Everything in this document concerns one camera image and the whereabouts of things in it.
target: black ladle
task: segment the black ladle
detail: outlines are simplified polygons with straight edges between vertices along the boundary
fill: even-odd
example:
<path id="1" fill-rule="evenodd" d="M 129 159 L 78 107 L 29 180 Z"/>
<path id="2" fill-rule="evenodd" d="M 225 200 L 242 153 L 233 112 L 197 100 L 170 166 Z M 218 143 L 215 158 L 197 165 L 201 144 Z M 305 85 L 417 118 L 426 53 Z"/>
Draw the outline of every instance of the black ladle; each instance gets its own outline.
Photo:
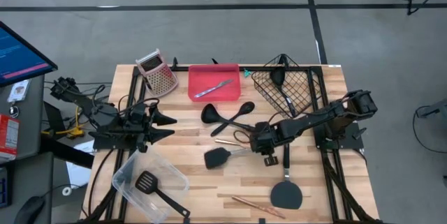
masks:
<path id="1" fill-rule="evenodd" d="M 246 124 L 239 124 L 239 123 L 224 119 L 223 117 L 221 117 L 221 115 L 219 115 L 219 113 L 217 113 L 216 108 L 212 104 L 207 104 L 203 108 L 202 116 L 200 118 L 202 119 L 203 123 L 207 123 L 207 124 L 221 122 L 221 123 L 227 123 L 227 124 L 231 124 L 234 126 L 238 126 L 242 129 L 250 131 L 250 132 L 255 131 L 255 128 L 253 126 L 249 126 Z"/>
<path id="2" fill-rule="evenodd" d="M 237 112 L 236 115 L 234 115 L 229 120 L 234 121 L 238 116 L 248 114 L 250 112 L 253 112 L 253 110 L 254 110 L 254 103 L 253 102 L 245 102 L 243 105 L 241 105 L 239 112 Z M 228 126 L 228 123 L 221 124 L 218 128 L 216 128 L 216 130 L 212 131 L 211 137 L 218 135 L 227 126 Z"/>
<path id="3" fill-rule="evenodd" d="M 286 79 L 286 69 L 284 67 L 276 67 L 270 72 L 270 79 L 278 89 L 279 93 L 286 99 L 288 109 L 291 111 L 292 117 L 296 117 L 296 109 L 293 107 L 292 100 L 282 90 L 282 84 Z"/>

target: wire basket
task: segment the wire basket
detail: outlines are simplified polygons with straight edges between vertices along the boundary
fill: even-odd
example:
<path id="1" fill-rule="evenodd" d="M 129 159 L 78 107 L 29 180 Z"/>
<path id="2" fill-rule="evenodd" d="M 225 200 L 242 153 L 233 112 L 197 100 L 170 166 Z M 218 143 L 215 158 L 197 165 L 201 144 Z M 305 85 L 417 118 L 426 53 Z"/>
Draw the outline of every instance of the wire basket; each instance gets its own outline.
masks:
<path id="1" fill-rule="evenodd" d="M 273 60 L 264 65 L 264 67 L 286 68 L 286 79 L 282 86 L 283 92 L 292 100 L 292 104 L 297 111 L 297 115 L 304 112 L 312 105 L 312 97 L 309 88 L 309 72 L 308 70 L 300 70 L 294 60 L 286 54 L 280 54 Z M 316 97 L 321 95 L 320 84 L 316 74 L 312 74 L 312 82 L 314 82 Z M 279 93 L 276 86 L 270 79 L 270 71 L 256 71 L 251 75 L 254 81 L 255 89 L 278 111 L 284 118 L 293 118 L 287 106 L 286 99 Z"/>

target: wooden table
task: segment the wooden table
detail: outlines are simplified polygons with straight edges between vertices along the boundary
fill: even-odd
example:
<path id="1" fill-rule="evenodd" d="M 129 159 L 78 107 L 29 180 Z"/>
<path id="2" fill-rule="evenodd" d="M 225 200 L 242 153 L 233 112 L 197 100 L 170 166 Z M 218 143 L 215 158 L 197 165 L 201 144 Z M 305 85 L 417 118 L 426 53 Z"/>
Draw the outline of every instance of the wooden table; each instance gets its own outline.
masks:
<path id="1" fill-rule="evenodd" d="M 133 67 L 134 65 L 117 66 L 109 102 L 117 105 L 118 100 L 129 92 Z M 347 92 L 342 69 L 339 66 L 322 66 L 322 69 L 329 100 L 342 97 Z M 290 175 L 291 181 L 302 190 L 303 202 L 300 209 L 278 209 L 287 217 L 283 220 L 236 202 L 231 199 L 232 195 L 238 195 L 262 206 L 269 206 L 272 187 L 284 178 L 283 168 L 281 165 L 266 167 L 263 162 L 264 157 L 259 154 L 249 154 L 231 158 L 221 169 L 207 170 L 203 154 L 212 148 L 223 146 L 214 143 L 214 138 L 210 137 L 210 133 L 218 125 L 201 122 L 200 113 L 206 103 L 193 103 L 189 99 L 188 72 L 176 72 L 176 75 L 179 80 L 178 88 L 164 96 L 159 104 L 159 109 L 164 115 L 178 120 L 177 124 L 166 127 L 175 130 L 175 134 L 160 140 L 153 148 L 188 177 L 190 189 L 182 205 L 191 211 L 192 223 L 257 223 L 259 218 L 266 218 L 268 223 L 332 222 L 321 154 L 315 147 L 312 130 L 306 130 L 302 136 L 291 143 Z M 244 78 L 241 73 L 240 80 L 242 86 L 240 99 L 235 102 L 215 103 L 219 114 L 229 118 L 239 110 L 241 104 L 253 101 L 256 104 L 255 110 L 251 114 L 241 116 L 238 121 L 253 125 L 258 121 L 268 120 L 276 112 L 274 108 L 254 89 L 251 78 Z M 136 97 L 138 97 L 139 88 L 136 90 Z M 126 106 L 126 102 L 126 99 L 123 99 L 121 108 Z M 280 119 L 281 116 L 277 116 L 273 122 Z M 218 138 L 233 140 L 234 130 L 229 126 L 218 135 Z M 224 147 L 237 149 L 237 147 L 227 145 Z M 91 181 L 107 152 L 107 150 L 100 151 L 95 155 L 84 200 L 85 209 L 88 206 Z M 275 153 L 278 159 L 282 160 L 282 147 Z M 365 161 L 351 150 L 341 150 L 340 154 L 347 187 L 365 211 L 373 218 L 378 218 Z M 116 151 L 110 155 L 99 173 L 92 198 L 92 210 L 110 188 L 115 159 Z M 343 218 L 341 196 L 337 188 L 335 190 L 339 216 Z M 121 194 L 117 194 L 113 218 L 118 217 L 121 198 Z M 144 214 L 128 203 L 125 222 L 147 223 L 148 220 Z M 180 223 L 182 217 L 172 211 L 165 222 Z"/>

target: gray concrete floor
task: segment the gray concrete floor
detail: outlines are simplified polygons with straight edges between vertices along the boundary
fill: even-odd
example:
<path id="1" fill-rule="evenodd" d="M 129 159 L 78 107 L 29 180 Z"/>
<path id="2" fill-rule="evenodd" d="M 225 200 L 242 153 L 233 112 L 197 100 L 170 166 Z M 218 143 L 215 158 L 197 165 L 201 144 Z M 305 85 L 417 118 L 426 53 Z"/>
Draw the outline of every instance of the gray concrete floor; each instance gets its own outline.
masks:
<path id="1" fill-rule="evenodd" d="M 0 0 L 0 6 L 116 6 L 201 3 L 306 3 L 307 0 Z M 316 4 L 404 3 L 400 0 L 315 0 Z M 433 0 L 447 3 L 447 0 Z M 364 136 L 369 175 L 381 219 L 391 223 L 445 223 L 447 155 L 415 140 L 411 119 L 420 105 L 447 97 L 447 9 L 318 10 L 329 64 L 341 64 L 349 89 L 369 89 L 379 107 Z M 110 12 L 0 12 L 12 27 L 59 65 L 45 78 L 110 82 L 116 64 L 162 50 L 172 61 L 262 64 L 285 52 L 299 64 L 319 63 L 309 11 L 207 10 Z M 73 105 L 45 100 L 72 115 Z M 447 150 L 443 120 L 416 122 L 426 145 Z M 77 144 L 88 140 L 63 140 Z M 55 161 L 54 184 L 68 182 Z M 85 194 L 54 194 L 53 223 L 75 221 Z"/>

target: computer screen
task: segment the computer screen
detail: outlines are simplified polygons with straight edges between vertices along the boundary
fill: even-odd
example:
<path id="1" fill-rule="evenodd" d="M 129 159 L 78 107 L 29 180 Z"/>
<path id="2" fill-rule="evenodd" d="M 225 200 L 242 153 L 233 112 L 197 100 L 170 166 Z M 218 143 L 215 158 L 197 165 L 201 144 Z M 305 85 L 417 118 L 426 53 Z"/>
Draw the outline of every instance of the computer screen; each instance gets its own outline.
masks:
<path id="1" fill-rule="evenodd" d="M 53 62 L 0 22 L 0 87 L 54 70 Z"/>

